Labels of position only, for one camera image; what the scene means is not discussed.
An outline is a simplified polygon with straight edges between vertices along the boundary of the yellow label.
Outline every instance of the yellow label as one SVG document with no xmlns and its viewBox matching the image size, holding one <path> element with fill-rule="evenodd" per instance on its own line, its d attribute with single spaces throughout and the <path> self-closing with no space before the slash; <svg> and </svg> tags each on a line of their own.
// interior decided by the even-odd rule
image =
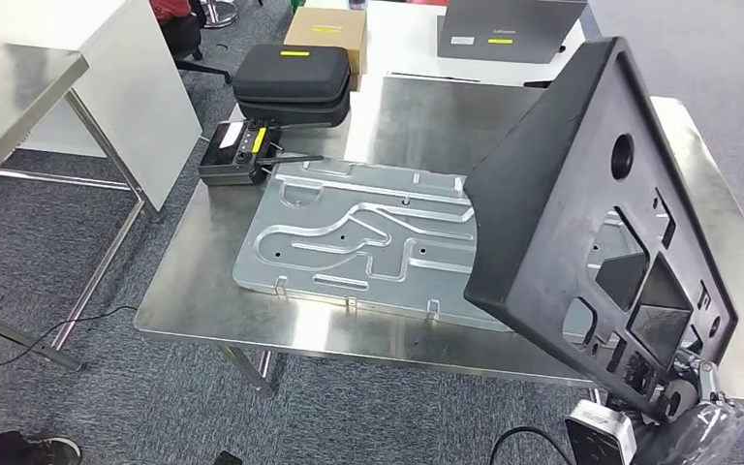
<svg viewBox="0 0 744 465">
<path fill-rule="evenodd" d="M 258 130 L 258 135 L 255 136 L 255 142 L 252 144 L 252 153 L 258 153 L 258 150 L 261 148 L 261 142 L 264 141 L 264 134 L 266 134 L 266 128 Z"/>
</svg>

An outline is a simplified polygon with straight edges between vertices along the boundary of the black carrying case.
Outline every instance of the black carrying case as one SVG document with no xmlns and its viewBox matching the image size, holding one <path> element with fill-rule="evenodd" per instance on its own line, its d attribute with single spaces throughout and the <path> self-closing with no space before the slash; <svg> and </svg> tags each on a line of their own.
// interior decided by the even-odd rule
<svg viewBox="0 0 744 465">
<path fill-rule="evenodd" d="M 234 76 L 247 118 L 339 125 L 349 112 L 349 55 L 339 46 L 257 45 Z"/>
</svg>

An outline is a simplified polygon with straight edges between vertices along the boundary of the wire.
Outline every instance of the wire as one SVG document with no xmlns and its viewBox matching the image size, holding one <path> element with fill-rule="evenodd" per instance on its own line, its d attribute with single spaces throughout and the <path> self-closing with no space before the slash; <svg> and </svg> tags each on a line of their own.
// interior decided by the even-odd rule
<svg viewBox="0 0 744 465">
<path fill-rule="evenodd" d="M 557 449 L 557 453 L 559 453 L 560 456 L 563 457 L 563 460 L 566 461 L 568 465 L 574 465 L 572 463 L 572 460 L 566 454 L 566 451 L 557 445 L 557 443 L 549 435 L 549 433 L 543 431 L 542 429 L 536 428 L 534 426 L 518 426 L 516 428 L 512 428 L 509 431 L 503 433 L 501 437 L 498 438 L 497 441 L 495 441 L 495 445 L 492 447 L 492 454 L 489 455 L 489 465 L 493 465 L 495 463 L 495 457 L 497 456 L 498 450 L 500 450 L 500 447 L 503 444 L 503 442 L 509 439 L 509 437 L 515 433 L 535 433 L 538 436 L 543 436 L 544 439 L 546 439 L 552 446 L 554 446 L 555 449 Z"/>
<path fill-rule="evenodd" d="M 22 357 L 26 356 L 27 354 L 29 354 L 30 352 L 32 352 L 32 350 L 35 349 L 35 347 L 37 345 L 41 344 L 41 341 L 43 341 L 47 336 L 51 335 L 53 331 L 55 331 L 57 328 L 59 328 L 59 327 L 61 327 L 63 325 L 66 325 L 66 324 L 69 324 L 69 323 L 82 323 L 82 322 L 91 322 L 93 320 L 101 320 L 102 318 L 106 318 L 108 316 L 114 315 L 118 311 L 123 310 L 125 308 L 128 309 L 128 310 L 138 310 L 138 308 L 136 308 L 136 307 L 131 307 L 129 305 L 121 305 L 120 307 L 117 307 L 115 310 L 112 310 L 111 312 L 107 312 L 104 315 L 99 315 L 97 317 L 75 318 L 73 320 L 64 320 L 63 322 L 59 322 L 56 325 L 54 325 L 53 327 L 51 327 L 50 329 L 48 329 L 47 332 L 45 332 L 43 336 L 39 337 L 38 339 L 36 339 L 35 342 L 33 342 L 32 344 L 30 344 L 29 347 L 27 347 L 24 350 L 24 352 L 18 354 L 17 356 L 14 356 L 13 358 L 10 358 L 9 360 L 5 360 L 5 361 L 0 362 L 0 368 L 2 366 L 9 365 L 10 363 L 13 363 L 14 361 L 17 361 L 19 358 L 22 358 Z"/>
</svg>

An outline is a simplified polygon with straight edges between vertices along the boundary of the shoe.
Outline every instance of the shoe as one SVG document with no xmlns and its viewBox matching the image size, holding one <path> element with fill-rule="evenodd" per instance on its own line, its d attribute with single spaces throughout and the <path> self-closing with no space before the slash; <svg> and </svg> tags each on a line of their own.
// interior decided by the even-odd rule
<svg viewBox="0 0 744 465">
<path fill-rule="evenodd" d="M 81 449 L 76 443 L 66 438 L 46 438 L 33 441 L 44 455 L 48 465 L 78 465 L 81 463 Z"/>
</svg>

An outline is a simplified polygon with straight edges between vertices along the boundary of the white sticker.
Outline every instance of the white sticker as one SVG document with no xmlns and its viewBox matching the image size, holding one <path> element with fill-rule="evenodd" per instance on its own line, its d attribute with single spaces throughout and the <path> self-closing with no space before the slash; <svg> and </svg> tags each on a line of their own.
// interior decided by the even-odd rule
<svg viewBox="0 0 744 465">
<path fill-rule="evenodd" d="M 227 128 L 227 133 L 224 134 L 224 138 L 221 139 L 221 143 L 218 144 L 218 148 L 232 147 L 235 141 L 238 139 L 238 135 L 241 133 L 241 126 L 243 122 L 230 123 L 230 127 Z"/>
<path fill-rule="evenodd" d="M 473 46 L 475 44 L 474 37 L 462 37 L 462 36 L 451 36 L 450 44 L 453 46 Z"/>
</svg>

